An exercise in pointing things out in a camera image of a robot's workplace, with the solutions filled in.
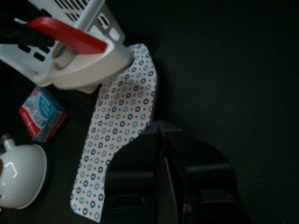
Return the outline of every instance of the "blue and red box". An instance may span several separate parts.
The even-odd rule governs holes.
[[[49,142],[68,114],[50,92],[35,87],[18,109],[31,140]]]

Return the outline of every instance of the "black object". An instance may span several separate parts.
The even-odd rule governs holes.
[[[102,223],[249,223],[233,169],[208,144],[154,122],[106,168]]]
[[[14,22],[15,18],[27,22],[37,17],[48,16],[49,13],[45,10],[37,10],[27,1],[2,1],[0,9],[0,43],[38,47],[52,46],[52,38],[27,27],[25,24]]]

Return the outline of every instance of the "dark background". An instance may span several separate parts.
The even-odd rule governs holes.
[[[144,43],[158,73],[154,120],[214,146],[237,174],[252,223],[299,221],[296,1],[108,0],[125,45]],[[31,144],[17,114],[33,84],[1,65],[0,130]],[[69,112],[53,142],[50,183],[0,223],[94,223],[70,211],[70,190],[97,93],[48,87]]]

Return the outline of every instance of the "plastic basket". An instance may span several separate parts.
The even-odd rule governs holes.
[[[122,43],[125,35],[104,0],[30,0],[39,10],[77,29],[105,35]],[[37,85],[52,66],[52,47],[0,45],[0,60]]]

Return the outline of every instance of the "white mug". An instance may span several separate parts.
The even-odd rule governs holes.
[[[38,145],[14,145],[1,137],[5,153],[0,156],[0,207],[25,208],[42,188],[46,157]]]

